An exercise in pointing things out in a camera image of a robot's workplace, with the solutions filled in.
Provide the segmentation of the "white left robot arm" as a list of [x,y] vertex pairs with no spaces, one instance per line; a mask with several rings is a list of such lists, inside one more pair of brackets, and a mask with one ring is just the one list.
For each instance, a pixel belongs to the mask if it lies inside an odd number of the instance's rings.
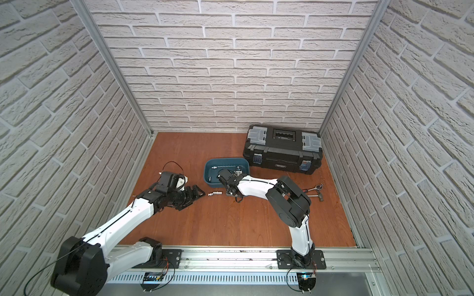
[[51,275],[51,286],[69,296],[95,296],[107,281],[136,266],[168,269],[171,264],[158,240],[145,237],[126,249],[116,252],[114,248],[164,208],[183,210],[204,195],[197,186],[143,191],[125,210],[98,229],[63,242]]

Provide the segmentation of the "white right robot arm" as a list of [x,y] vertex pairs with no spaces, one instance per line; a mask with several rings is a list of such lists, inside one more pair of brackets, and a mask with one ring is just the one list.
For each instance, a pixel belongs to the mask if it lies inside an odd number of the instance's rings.
[[260,179],[250,175],[235,175],[228,170],[218,174],[227,193],[237,199],[254,196],[267,200],[278,217],[290,230],[293,260],[306,266],[311,260],[314,243],[309,229],[311,200],[288,176]]

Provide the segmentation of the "teal plastic storage box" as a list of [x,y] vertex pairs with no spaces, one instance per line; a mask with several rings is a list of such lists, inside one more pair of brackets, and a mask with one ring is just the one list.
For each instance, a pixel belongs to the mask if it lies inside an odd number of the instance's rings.
[[[218,169],[211,170],[211,167],[218,167]],[[204,166],[204,180],[211,188],[221,188],[222,184],[217,179],[218,172],[223,169],[235,172],[238,167],[242,170],[243,174],[250,174],[250,166],[246,159],[219,158],[208,160]],[[210,183],[207,182],[208,177],[212,178]]]

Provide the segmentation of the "black grey toolbox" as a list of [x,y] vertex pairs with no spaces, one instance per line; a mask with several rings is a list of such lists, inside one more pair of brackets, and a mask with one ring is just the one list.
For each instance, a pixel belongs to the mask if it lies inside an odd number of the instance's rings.
[[322,165],[322,140],[299,129],[251,125],[243,157],[254,167],[311,175]]

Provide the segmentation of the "left controller board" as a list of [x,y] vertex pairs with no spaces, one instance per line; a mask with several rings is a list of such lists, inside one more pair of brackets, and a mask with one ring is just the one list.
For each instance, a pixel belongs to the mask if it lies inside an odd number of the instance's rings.
[[166,282],[166,275],[158,272],[146,272],[143,276],[141,287],[145,292],[152,292],[163,286]]

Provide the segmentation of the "controller board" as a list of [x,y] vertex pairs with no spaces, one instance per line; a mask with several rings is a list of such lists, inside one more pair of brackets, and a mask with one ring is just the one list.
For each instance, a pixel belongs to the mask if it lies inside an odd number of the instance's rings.
[[317,276],[315,273],[297,273],[297,284],[301,292],[311,293],[316,286]]
[[141,287],[145,292],[152,292],[163,286],[166,282],[166,275],[158,272],[146,272],[143,276]]

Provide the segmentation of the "ratchet wrench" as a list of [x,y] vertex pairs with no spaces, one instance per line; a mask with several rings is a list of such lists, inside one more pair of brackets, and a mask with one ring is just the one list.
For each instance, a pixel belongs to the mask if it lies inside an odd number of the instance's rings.
[[311,191],[317,191],[317,192],[320,192],[321,190],[323,189],[323,184],[319,184],[319,185],[316,185],[315,187],[313,188],[309,188],[309,189],[304,189],[302,190],[303,192],[307,193],[307,192],[311,192]]

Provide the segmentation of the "right controller board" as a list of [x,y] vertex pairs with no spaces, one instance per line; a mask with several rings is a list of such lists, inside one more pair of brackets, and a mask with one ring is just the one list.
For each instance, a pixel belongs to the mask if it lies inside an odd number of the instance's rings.
[[315,273],[297,273],[297,284],[301,292],[311,293],[316,286],[317,276]]

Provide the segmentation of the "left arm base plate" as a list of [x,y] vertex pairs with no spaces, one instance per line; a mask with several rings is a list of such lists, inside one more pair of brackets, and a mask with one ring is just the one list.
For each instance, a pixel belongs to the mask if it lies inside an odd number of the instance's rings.
[[182,249],[153,250],[151,258],[144,264],[145,268],[164,268],[169,263],[175,268],[180,266]]

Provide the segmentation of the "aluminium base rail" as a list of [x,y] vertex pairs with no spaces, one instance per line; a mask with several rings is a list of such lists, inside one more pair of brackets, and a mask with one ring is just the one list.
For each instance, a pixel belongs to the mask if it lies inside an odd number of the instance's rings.
[[134,268],[111,280],[112,284],[141,284],[146,272],[166,275],[165,284],[255,284],[297,286],[297,273],[315,273],[321,279],[325,273],[344,273],[365,276],[373,286],[381,273],[370,249],[322,248],[327,269],[280,270],[277,250],[283,247],[190,247],[168,246],[164,249],[182,249],[180,266],[165,268]]

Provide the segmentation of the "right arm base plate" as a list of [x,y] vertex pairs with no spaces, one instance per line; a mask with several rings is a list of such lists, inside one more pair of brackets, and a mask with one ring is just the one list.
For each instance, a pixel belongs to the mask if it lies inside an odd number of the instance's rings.
[[280,270],[289,270],[292,268],[305,270],[312,270],[313,268],[317,270],[327,269],[325,257],[321,250],[311,249],[307,255],[302,256],[293,249],[282,249],[276,251],[276,259]]

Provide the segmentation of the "aluminium frame post left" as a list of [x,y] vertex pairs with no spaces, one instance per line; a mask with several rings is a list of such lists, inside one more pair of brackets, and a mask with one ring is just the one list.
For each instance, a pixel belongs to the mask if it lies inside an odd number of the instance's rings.
[[108,47],[105,38],[100,32],[100,29],[96,22],[93,19],[92,13],[87,8],[85,1],[82,0],[72,0],[72,6],[76,10],[78,16],[80,17],[81,21],[83,22],[85,28],[88,30],[91,39],[94,41],[98,51],[102,55],[106,65],[108,66],[111,74],[116,79],[118,86],[122,90],[125,98],[127,99],[128,103],[130,104],[132,110],[134,111],[135,115],[137,116],[139,122],[141,123],[142,127],[144,128],[145,132],[148,134],[149,137],[153,137],[154,132],[148,123],[141,107],[139,106],[129,84],[127,83],[116,59],[114,58],[111,49]]

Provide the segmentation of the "aluminium frame post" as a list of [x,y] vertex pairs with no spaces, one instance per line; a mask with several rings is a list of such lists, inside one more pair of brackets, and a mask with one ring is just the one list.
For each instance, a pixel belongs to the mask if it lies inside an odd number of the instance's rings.
[[362,60],[370,41],[372,40],[375,32],[377,31],[377,28],[381,22],[382,17],[384,16],[389,4],[390,0],[381,0],[378,1],[375,9],[373,11],[373,14],[369,18],[369,22],[367,24],[367,27],[364,30],[364,33],[362,35],[362,38],[360,39],[360,42],[355,49],[354,55],[348,65],[348,69],[346,73],[343,76],[343,79],[338,87],[338,90],[335,94],[335,97],[332,101],[332,104],[324,118],[324,121],[319,129],[319,134],[322,136],[325,132],[325,130],[328,127],[329,121],[332,118],[332,115],[335,113],[336,107],[339,103],[339,101],[342,99],[343,93],[346,89],[346,87],[349,85],[349,82],[351,81],[360,61]]
[[92,13],[87,8],[85,1],[82,0],[72,0],[72,6],[76,10],[78,16],[80,17],[81,21],[83,22],[85,28],[88,30],[91,39],[94,41],[98,51],[102,55],[106,65],[108,66],[111,74],[116,79],[118,86],[122,90],[125,98],[127,99],[128,103],[130,104],[132,110],[134,111],[135,115],[137,116],[139,122],[141,123],[142,127],[144,128],[145,132],[148,134],[149,137],[153,137],[154,132],[148,123],[141,107],[139,106],[129,84],[127,83],[116,59],[114,58],[111,49],[108,47],[105,38],[100,32],[100,29],[96,22],[93,19]]

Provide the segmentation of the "aluminium frame post right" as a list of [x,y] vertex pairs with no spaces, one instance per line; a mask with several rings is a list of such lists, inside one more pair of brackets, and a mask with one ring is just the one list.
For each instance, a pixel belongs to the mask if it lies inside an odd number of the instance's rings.
[[339,103],[339,101],[342,99],[343,93],[346,89],[346,87],[349,85],[349,82],[351,81],[360,61],[362,60],[370,41],[372,40],[375,32],[377,31],[377,28],[381,22],[382,17],[384,16],[389,4],[390,0],[381,0],[378,1],[375,9],[373,11],[373,14],[369,18],[369,22],[367,24],[367,27],[364,30],[364,33],[362,35],[362,38],[360,39],[360,42],[355,49],[354,55],[348,65],[348,69],[346,73],[343,76],[343,79],[338,87],[338,90],[335,94],[335,97],[332,101],[332,104],[324,118],[324,121],[319,129],[319,134],[322,136],[325,132],[325,130],[328,127],[329,121],[332,118],[332,115],[335,113],[336,107]]

